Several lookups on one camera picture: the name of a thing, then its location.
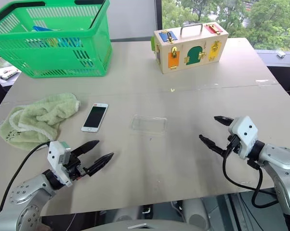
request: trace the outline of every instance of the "green door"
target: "green door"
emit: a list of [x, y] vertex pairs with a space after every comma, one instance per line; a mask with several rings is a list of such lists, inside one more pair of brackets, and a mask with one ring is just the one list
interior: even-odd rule
[[188, 52], [189, 62], [187, 62], [186, 65], [199, 63], [201, 59], [198, 59], [198, 54], [202, 51], [203, 51], [202, 47], [191, 48]]

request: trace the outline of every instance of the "phone screen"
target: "phone screen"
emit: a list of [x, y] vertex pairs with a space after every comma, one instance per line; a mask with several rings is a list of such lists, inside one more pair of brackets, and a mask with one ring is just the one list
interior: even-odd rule
[[84, 127], [89, 128], [99, 127], [99, 124], [101, 122], [105, 110], [106, 107], [92, 107], [92, 110], [85, 121]]

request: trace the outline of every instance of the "green plastic basket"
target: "green plastic basket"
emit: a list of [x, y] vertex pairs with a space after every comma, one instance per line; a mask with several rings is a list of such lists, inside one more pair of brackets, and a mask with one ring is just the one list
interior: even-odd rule
[[34, 78], [104, 76], [112, 53], [108, 6], [109, 0], [11, 2], [0, 10], [0, 56]]

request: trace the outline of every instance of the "blue panel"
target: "blue panel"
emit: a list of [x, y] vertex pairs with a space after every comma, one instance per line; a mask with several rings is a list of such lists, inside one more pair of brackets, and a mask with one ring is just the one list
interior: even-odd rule
[[[170, 32], [173, 40], [177, 40], [176, 36], [174, 35], [174, 33], [172, 31], [168, 31], [168, 32]], [[160, 32], [159, 35], [164, 42], [168, 41], [168, 34], [167, 33]]]

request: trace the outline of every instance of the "yellow panel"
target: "yellow panel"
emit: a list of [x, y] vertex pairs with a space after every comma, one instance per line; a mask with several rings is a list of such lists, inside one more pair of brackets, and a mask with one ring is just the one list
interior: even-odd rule
[[218, 57], [220, 48], [221, 48], [221, 42], [219, 41], [215, 41], [211, 45], [211, 51], [209, 52], [209, 56], [208, 56], [209, 61], [213, 61], [216, 57]]
[[176, 69], [179, 66], [179, 53], [180, 51], [176, 52], [176, 57], [173, 58], [172, 52], [169, 52], [169, 68]]

